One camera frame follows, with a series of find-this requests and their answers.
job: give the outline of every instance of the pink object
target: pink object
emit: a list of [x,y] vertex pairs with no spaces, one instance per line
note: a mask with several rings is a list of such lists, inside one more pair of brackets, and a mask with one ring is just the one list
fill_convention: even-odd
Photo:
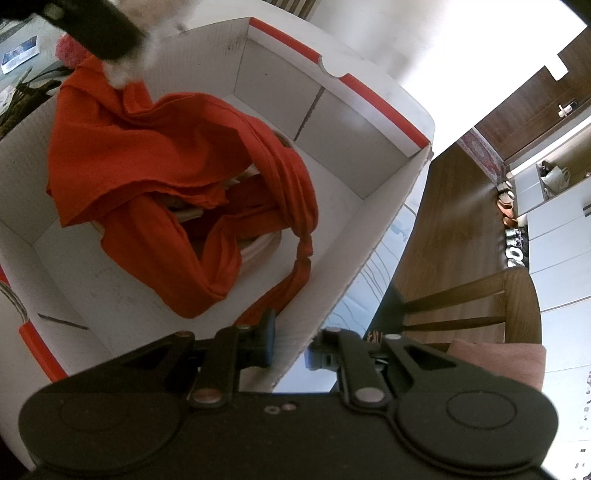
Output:
[[546,348],[536,343],[470,343],[455,339],[447,351],[491,373],[542,390]]
[[56,57],[59,58],[66,67],[75,69],[89,56],[90,52],[68,34],[64,35],[57,41]]

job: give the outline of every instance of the metal screw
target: metal screw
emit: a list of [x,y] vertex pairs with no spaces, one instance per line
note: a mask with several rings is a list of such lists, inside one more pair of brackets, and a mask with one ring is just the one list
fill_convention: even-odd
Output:
[[381,402],[385,396],[386,394],[384,392],[379,388],[374,387],[360,388],[355,392],[357,400],[363,403],[378,403]]
[[65,14],[64,9],[56,4],[47,4],[43,9],[43,15],[52,20],[60,20]]
[[281,409],[285,410],[285,411],[294,411],[297,409],[297,404],[295,404],[293,402],[284,403],[281,406]]
[[275,405],[267,405],[263,408],[263,411],[269,415],[279,415],[281,413],[281,409]]
[[223,395],[217,388],[200,388],[193,392],[193,400],[197,403],[212,404],[222,399]]

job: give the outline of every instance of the red tape edge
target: red tape edge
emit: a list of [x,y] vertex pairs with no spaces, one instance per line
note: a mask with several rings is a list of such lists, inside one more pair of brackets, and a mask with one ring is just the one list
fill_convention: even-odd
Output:
[[0,267],[0,281],[4,282],[6,285],[10,285],[10,283],[8,283],[8,278],[6,277],[6,274],[4,273],[2,267]]
[[[277,30],[275,27],[254,17],[251,17],[250,24],[257,30],[261,30],[267,35],[272,36],[274,39],[279,40],[281,43],[284,43],[289,48],[292,48],[314,63],[317,64],[320,62],[320,54],[316,50],[304,45],[301,41],[290,37],[281,30]],[[366,84],[360,82],[350,73],[341,77],[340,81],[396,125],[408,138],[416,143],[419,148],[425,148],[429,145],[429,139],[425,137],[417,127],[409,122],[400,112],[370,89]]]
[[375,93],[366,84],[360,82],[353,75],[348,73],[340,78],[347,87],[357,93],[361,98],[367,100],[388,120],[396,125],[408,138],[417,144],[419,148],[425,148],[430,141],[423,133],[406,119],[398,110],[390,105],[386,100]]
[[267,23],[264,23],[262,20],[258,18],[251,17],[250,24],[255,27],[257,30],[260,30],[267,35],[272,36],[273,38],[279,40],[281,43],[284,43],[289,48],[292,48],[296,52],[302,54],[307,59],[313,61],[314,63],[318,63],[320,61],[320,54],[313,50],[312,48],[304,45],[301,41],[296,40],[293,37],[290,37],[287,33],[282,32],[281,30],[277,30],[275,27],[270,26]]
[[64,372],[64,369],[57,362],[56,357],[49,351],[49,348],[47,348],[47,345],[30,320],[18,329],[18,333],[21,334],[33,357],[37,360],[37,363],[51,382],[57,382],[67,378],[66,372]]

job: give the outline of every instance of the paper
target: paper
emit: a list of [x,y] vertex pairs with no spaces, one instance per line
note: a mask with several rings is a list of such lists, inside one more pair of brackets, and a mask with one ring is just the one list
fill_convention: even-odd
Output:
[[39,55],[39,46],[37,45],[37,36],[29,38],[27,41],[21,43],[15,49],[4,54],[2,59],[2,71],[6,74],[13,71],[19,65],[22,65],[27,60]]

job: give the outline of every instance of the door handle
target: door handle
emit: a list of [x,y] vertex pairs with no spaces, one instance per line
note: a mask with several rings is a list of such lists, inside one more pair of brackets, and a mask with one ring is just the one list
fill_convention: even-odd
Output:
[[559,105],[558,106],[558,116],[560,118],[567,118],[571,113],[574,112],[574,109],[576,109],[578,106],[579,106],[579,103],[577,100],[573,100],[567,106]]

